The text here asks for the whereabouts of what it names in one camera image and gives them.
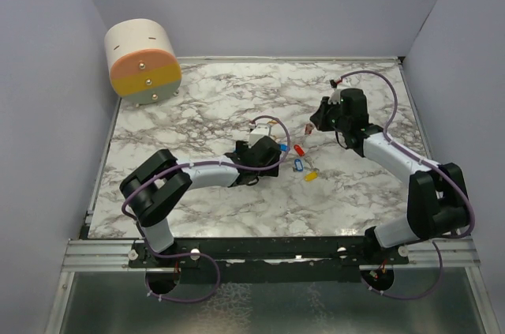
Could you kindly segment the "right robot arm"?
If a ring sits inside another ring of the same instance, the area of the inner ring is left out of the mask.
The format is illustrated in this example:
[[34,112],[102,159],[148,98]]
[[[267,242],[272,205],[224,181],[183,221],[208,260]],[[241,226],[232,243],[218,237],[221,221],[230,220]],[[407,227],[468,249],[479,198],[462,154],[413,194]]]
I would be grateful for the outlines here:
[[379,164],[407,186],[406,213],[365,232],[369,240],[363,243],[362,253],[368,262],[381,263],[390,256],[391,247],[471,226],[461,168],[426,159],[372,124],[367,98],[359,88],[337,89],[323,97],[310,122],[321,132],[342,137],[344,148]]

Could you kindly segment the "red key tag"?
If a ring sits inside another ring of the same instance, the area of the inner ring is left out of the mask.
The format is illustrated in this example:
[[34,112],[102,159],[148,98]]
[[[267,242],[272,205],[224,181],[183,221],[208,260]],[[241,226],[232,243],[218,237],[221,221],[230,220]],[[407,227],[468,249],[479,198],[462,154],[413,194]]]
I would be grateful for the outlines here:
[[315,129],[315,126],[312,123],[306,124],[305,125],[305,135],[310,135],[314,129]]
[[298,144],[296,144],[296,145],[294,146],[294,150],[295,150],[295,152],[296,152],[299,156],[304,156],[304,155],[305,155],[305,151],[304,151],[304,149],[303,149],[300,145],[298,145]]

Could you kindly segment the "black mounting rail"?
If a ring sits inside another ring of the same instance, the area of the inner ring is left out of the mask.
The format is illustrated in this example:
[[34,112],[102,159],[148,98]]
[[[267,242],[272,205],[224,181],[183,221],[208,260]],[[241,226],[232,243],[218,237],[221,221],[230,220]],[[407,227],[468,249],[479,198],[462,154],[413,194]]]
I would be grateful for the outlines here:
[[135,242],[129,267],[172,272],[183,283],[357,283],[361,268],[405,265],[393,247],[369,250],[363,236],[178,238],[160,255]]

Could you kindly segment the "aluminium extrusion frame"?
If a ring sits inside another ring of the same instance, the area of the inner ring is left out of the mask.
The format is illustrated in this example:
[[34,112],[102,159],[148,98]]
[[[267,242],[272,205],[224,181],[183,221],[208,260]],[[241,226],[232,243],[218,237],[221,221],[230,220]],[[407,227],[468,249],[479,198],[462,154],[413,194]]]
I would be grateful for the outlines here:
[[133,243],[133,240],[71,240],[66,247],[62,271],[127,271]]

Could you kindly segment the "blue framed key tag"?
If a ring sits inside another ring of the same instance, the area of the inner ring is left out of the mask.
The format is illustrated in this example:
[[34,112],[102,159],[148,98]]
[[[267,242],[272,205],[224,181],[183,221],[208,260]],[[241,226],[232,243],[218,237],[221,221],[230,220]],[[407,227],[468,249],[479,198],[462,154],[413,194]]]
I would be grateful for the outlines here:
[[302,172],[304,170],[304,165],[301,159],[294,160],[294,171]]

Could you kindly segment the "yellow solid key tag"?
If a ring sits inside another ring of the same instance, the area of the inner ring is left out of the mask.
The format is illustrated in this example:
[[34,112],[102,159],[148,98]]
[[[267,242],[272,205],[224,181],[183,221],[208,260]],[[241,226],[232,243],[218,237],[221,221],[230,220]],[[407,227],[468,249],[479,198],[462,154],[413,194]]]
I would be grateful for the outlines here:
[[314,181],[318,178],[319,176],[319,170],[314,168],[312,169],[309,173],[307,173],[304,177],[304,180],[306,182],[311,182],[311,181]]

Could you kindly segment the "pastel three-drawer cylinder box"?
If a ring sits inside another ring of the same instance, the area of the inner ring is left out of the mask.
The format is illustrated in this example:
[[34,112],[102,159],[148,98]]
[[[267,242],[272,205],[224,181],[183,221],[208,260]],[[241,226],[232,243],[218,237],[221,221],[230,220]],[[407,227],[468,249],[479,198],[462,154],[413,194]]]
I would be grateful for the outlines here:
[[181,66],[163,26],[137,18],[104,37],[110,84],[123,100],[148,105],[170,99],[181,86]]

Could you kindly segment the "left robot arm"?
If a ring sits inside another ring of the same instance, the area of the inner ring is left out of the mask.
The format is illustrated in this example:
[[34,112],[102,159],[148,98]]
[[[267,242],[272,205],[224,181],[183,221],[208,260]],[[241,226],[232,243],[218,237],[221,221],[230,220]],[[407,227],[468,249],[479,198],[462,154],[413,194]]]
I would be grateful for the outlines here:
[[174,236],[168,215],[190,190],[206,187],[252,186],[261,177],[279,175],[281,148],[270,137],[249,145],[237,141],[235,150],[194,163],[161,149],[144,161],[120,184],[140,233],[147,240],[147,257],[163,267],[174,257]]

